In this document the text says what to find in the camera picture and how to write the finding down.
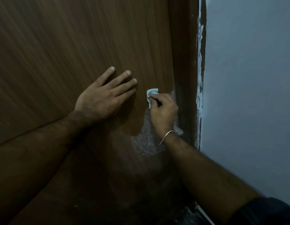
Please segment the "dark sleeve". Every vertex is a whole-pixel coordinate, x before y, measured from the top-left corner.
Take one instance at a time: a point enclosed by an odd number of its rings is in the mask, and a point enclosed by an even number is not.
[[[290,225],[290,206],[275,198],[258,198],[238,210],[227,225]]]

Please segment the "person's left arm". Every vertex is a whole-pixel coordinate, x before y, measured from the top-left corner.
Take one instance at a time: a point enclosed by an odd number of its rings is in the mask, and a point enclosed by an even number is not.
[[[55,123],[0,145],[0,224],[8,223],[53,177],[84,128],[115,114],[133,94],[126,71],[109,83],[110,67],[78,98],[75,110]]]

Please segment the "person's left hand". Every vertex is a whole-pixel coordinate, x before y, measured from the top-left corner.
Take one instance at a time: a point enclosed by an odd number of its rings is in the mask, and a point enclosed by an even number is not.
[[[79,111],[90,123],[99,122],[115,114],[136,91],[132,88],[137,83],[136,79],[120,85],[131,75],[129,70],[103,85],[114,71],[115,67],[108,68],[77,99],[74,111]]]

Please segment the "bracelet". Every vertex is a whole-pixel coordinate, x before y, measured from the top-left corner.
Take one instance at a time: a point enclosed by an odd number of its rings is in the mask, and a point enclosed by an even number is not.
[[[175,132],[175,134],[177,134],[177,131],[175,131],[175,130],[170,130],[169,132],[167,132],[167,134],[165,135],[164,139],[166,138],[166,136],[167,136],[170,132]]]

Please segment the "skin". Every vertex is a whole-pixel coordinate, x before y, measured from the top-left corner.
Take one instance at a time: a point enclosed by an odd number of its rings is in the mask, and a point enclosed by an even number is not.
[[[78,98],[67,117],[0,145],[0,224],[8,223],[57,172],[83,129],[114,115],[135,93],[126,71],[106,85],[110,67]]]
[[[75,137],[85,128],[115,115],[135,93],[130,71],[104,85],[110,67],[78,98],[67,117],[0,145],[0,224],[8,223],[57,172]],[[151,94],[151,121],[160,139],[173,129],[178,107],[169,94]],[[217,224],[260,195],[240,179],[188,145],[174,133],[164,142],[181,178]]]

